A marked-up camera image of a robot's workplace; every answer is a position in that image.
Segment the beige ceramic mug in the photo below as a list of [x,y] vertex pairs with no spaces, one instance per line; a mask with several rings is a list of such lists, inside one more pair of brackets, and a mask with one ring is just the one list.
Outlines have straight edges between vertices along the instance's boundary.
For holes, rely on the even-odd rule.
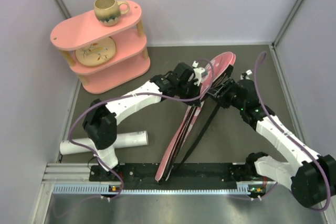
[[94,13],[96,19],[105,26],[116,25],[122,15],[130,11],[127,1],[117,0],[96,0],[94,3]]

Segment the white shuttlecock tube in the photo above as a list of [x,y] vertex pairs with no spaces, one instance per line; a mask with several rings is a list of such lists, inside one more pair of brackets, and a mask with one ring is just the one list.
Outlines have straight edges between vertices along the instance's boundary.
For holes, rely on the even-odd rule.
[[[119,148],[129,148],[129,147],[138,147],[138,146],[147,146],[148,141],[148,133],[147,131],[139,131],[133,133],[123,133],[118,134],[117,139],[113,144],[115,149]],[[61,155],[70,155],[70,154],[78,154],[90,152],[89,149],[72,144],[68,140],[63,140],[60,143],[60,153]]]

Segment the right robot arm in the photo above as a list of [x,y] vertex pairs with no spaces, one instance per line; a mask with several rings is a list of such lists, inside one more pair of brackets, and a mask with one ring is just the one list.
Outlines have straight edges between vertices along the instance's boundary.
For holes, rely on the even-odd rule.
[[301,142],[275,113],[265,106],[250,79],[229,78],[208,94],[222,108],[235,107],[245,123],[268,140],[286,159],[279,162],[266,153],[252,153],[246,159],[245,174],[252,180],[268,177],[291,191],[297,202],[311,208],[335,196],[335,159],[322,156]]

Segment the pink sport racket bag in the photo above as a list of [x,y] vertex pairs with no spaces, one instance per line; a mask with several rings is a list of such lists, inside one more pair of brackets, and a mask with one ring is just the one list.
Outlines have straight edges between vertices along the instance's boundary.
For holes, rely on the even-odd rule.
[[170,172],[173,169],[176,157],[181,150],[184,142],[186,141],[201,109],[204,105],[205,90],[209,87],[214,87],[215,85],[221,84],[224,78],[228,76],[228,68],[232,67],[235,63],[236,55],[232,52],[224,52],[211,60],[209,64],[206,65],[205,69],[208,71],[208,75],[203,77],[201,80],[200,89],[200,102],[199,106],[188,106],[184,119],[173,136],[170,144],[168,145],[163,158],[157,169],[155,180],[161,183],[168,179]]

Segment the cream floral plate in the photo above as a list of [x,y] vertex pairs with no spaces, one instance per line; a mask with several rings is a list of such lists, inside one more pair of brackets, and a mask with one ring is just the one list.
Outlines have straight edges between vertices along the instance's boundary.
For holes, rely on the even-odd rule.
[[116,44],[111,37],[91,43],[75,51],[77,60],[86,67],[95,67],[111,60],[116,54]]

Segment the pink three-tier wooden shelf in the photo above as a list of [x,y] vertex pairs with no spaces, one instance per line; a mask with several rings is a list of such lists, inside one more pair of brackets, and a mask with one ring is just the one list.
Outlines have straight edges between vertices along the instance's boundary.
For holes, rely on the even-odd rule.
[[[150,68],[147,38],[141,20],[142,9],[138,3],[126,1],[130,11],[122,15],[114,26],[100,23],[93,9],[62,21],[50,34],[50,41],[89,93],[107,92],[145,74]],[[77,60],[77,49],[107,37],[114,40],[117,49],[111,60],[95,67],[86,67]]]

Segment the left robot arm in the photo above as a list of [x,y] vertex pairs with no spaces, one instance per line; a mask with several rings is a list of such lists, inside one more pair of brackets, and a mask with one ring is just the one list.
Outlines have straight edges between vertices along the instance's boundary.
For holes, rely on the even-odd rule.
[[141,109],[167,98],[182,99],[186,104],[199,104],[194,100],[201,94],[201,80],[207,70],[179,63],[173,71],[152,77],[139,88],[118,100],[102,104],[94,100],[83,121],[83,129],[94,144],[94,154],[101,167],[101,174],[107,180],[114,180],[119,174],[118,158],[113,144],[117,139],[117,126],[127,117]]

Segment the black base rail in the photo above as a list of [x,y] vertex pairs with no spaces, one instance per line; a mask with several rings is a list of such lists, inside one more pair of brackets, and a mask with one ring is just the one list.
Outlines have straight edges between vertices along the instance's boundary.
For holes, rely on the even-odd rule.
[[189,163],[157,182],[155,163],[126,163],[115,174],[98,164],[48,164],[43,183],[54,194],[122,195],[246,195],[263,196],[275,184],[261,176],[248,175],[244,164]]

